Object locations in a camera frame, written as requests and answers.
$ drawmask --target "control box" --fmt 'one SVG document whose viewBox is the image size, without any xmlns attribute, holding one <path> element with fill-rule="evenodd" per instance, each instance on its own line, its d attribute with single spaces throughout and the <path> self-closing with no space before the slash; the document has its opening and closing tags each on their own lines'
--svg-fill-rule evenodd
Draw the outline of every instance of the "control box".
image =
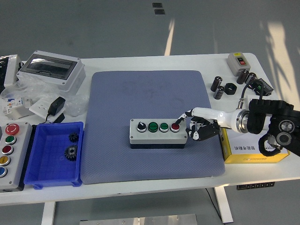
<svg viewBox="0 0 300 225">
<path fill-rule="evenodd" d="M 80 58 L 50 52 L 35 51 L 17 73 L 56 85 L 64 93 L 75 95 L 85 79 L 84 64 Z"/>
<path fill-rule="evenodd" d="M 177 119 L 131 119 L 130 147 L 132 149 L 183 149 L 188 135 L 186 121 Z"/>
<path fill-rule="evenodd" d="M 27 122 L 8 123 L 1 130 L 0 192 L 22 191 L 23 164 L 32 126 Z"/>
<path fill-rule="evenodd" d="M 241 52 L 230 53 L 226 61 L 234 76 L 239 76 L 244 69 L 250 71 L 251 66 Z"/>
</svg>

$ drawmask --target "red panel button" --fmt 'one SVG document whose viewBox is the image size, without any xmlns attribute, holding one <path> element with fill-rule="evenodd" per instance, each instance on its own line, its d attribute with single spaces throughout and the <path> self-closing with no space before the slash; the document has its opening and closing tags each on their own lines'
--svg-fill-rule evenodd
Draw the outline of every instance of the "red panel button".
<svg viewBox="0 0 300 225">
<path fill-rule="evenodd" d="M 19 132 L 19 130 L 19 125 L 12 123 L 5 128 L 5 133 L 7 133 L 8 135 L 16 135 Z"/>
<path fill-rule="evenodd" d="M 13 151 L 14 151 L 14 147 L 10 145 L 6 145 L 2 149 L 2 153 L 7 156 L 13 153 Z"/>
<path fill-rule="evenodd" d="M 179 124 L 176 124 L 176 123 L 173 123 L 172 125 L 171 125 L 171 131 L 173 131 L 173 132 L 178 132 L 179 131 Z"/>
</svg>

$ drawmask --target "yellow button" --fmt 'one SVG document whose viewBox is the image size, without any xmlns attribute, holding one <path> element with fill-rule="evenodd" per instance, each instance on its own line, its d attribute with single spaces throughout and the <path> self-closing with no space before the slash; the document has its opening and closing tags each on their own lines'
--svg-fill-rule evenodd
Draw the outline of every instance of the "yellow button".
<svg viewBox="0 0 300 225">
<path fill-rule="evenodd" d="M 2 156 L 0 158 L 0 165 L 5 166 L 5 165 L 8 165 L 9 163 L 10 163 L 10 157 Z"/>
</svg>

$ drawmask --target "gray control box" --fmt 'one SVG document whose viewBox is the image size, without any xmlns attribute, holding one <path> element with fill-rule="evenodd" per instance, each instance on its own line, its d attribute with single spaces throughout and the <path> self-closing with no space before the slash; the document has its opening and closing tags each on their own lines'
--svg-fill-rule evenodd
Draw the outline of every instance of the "gray control box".
<svg viewBox="0 0 300 225">
<path fill-rule="evenodd" d="M 226 61 L 234 76 L 239 76 L 244 69 L 250 71 L 251 66 L 241 52 L 230 53 Z"/>
<path fill-rule="evenodd" d="M 134 145 L 139 145 L 138 148 L 183 148 L 188 139 L 186 121 L 183 120 L 176 125 L 176 120 L 131 119 L 129 134 L 131 148 L 135 148 Z"/>
<path fill-rule="evenodd" d="M 30 140 L 32 126 L 27 122 L 2 127 L 0 140 L 0 192 L 22 191 L 22 169 Z"/>
</svg>

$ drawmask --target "gray mat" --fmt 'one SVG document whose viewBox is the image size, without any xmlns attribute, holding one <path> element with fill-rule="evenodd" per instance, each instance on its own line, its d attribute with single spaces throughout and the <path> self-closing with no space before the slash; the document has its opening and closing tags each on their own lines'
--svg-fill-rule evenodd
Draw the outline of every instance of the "gray mat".
<svg viewBox="0 0 300 225">
<path fill-rule="evenodd" d="M 178 118 L 210 102 L 198 71 L 109 71 L 93 75 L 81 157 L 84 184 L 218 176 L 218 136 L 184 149 L 134 150 L 133 118 Z"/>
</svg>

